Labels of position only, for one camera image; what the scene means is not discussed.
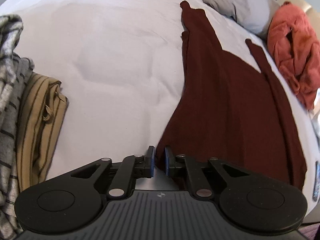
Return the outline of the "orange fleece blanket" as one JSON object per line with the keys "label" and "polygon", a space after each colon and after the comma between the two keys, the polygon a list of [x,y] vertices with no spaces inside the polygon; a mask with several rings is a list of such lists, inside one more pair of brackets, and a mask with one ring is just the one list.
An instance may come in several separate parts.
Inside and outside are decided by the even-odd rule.
{"label": "orange fleece blanket", "polygon": [[319,39],[306,13],[284,2],[270,23],[267,47],[293,94],[307,110],[313,109],[319,89]]}

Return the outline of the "dark red sweater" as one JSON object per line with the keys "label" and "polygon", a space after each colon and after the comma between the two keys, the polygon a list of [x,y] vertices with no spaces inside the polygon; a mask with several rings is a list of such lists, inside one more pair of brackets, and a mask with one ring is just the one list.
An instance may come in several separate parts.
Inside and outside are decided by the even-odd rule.
{"label": "dark red sweater", "polygon": [[182,9],[182,97],[156,148],[206,162],[216,157],[303,188],[306,161],[285,90],[260,46],[246,39],[253,68],[224,50],[204,10]]}

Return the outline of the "grey bed sheet mattress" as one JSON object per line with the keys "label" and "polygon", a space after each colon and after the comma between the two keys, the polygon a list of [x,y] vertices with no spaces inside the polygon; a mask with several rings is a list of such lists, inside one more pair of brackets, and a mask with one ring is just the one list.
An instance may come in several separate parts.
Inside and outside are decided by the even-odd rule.
{"label": "grey bed sheet mattress", "polygon": [[182,1],[203,9],[224,50],[253,69],[265,42],[202,0],[5,0],[24,29],[16,53],[61,81],[69,101],[48,173],[156,146],[184,85]]}

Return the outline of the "white crumpled garment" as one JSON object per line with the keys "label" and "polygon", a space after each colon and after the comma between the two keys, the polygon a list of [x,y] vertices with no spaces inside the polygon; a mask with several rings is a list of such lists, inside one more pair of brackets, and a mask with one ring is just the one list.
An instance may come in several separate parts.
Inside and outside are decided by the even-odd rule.
{"label": "white crumpled garment", "polygon": [[311,120],[314,133],[319,140],[319,109],[316,110],[315,108],[313,110],[309,111],[309,118]]}

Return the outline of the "grey pillow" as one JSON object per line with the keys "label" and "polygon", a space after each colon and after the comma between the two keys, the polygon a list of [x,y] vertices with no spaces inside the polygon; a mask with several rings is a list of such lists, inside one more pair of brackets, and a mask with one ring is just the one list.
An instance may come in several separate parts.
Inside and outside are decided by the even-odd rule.
{"label": "grey pillow", "polygon": [[280,7],[275,0],[203,0],[203,2],[262,39],[267,38],[271,20]]}

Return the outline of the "tan striped folded garment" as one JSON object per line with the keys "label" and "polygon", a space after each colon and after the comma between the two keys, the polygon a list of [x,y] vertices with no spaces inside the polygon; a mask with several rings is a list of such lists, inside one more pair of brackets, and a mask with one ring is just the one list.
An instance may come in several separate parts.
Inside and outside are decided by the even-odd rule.
{"label": "tan striped folded garment", "polygon": [[17,130],[20,191],[45,181],[68,107],[61,81],[33,73],[22,95]]}

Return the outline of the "smartphone on bed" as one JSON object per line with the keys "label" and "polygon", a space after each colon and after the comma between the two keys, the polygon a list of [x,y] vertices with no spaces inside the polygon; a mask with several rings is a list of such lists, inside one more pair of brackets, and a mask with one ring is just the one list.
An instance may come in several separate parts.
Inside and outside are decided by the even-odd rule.
{"label": "smartphone on bed", "polygon": [[313,187],[312,200],[314,202],[319,202],[319,184],[320,184],[320,165],[319,162],[315,163],[315,182]]}

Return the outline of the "beige padded headboard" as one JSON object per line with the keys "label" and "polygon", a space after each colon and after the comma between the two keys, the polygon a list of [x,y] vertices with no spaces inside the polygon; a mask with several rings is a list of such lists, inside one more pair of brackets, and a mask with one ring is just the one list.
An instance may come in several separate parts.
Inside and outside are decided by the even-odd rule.
{"label": "beige padded headboard", "polygon": [[294,5],[300,7],[306,15],[310,18],[310,20],[319,22],[319,12],[317,12],[312,5],[304,0],[277,0],[279,5],[282,5],[284,2],[289,1]]}

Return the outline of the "grey striped folded garment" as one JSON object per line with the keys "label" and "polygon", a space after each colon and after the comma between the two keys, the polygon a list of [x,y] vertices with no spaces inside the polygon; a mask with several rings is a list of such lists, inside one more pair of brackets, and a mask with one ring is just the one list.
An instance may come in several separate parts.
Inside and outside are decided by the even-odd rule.
{"label": "grey striped folded garment", "polygon": [[20,16],[1,16],[1,239],[22,232],[14,211],[19,194],[16,133],[22,94],[34,69],[33,61],[14,52],[22,30]]}

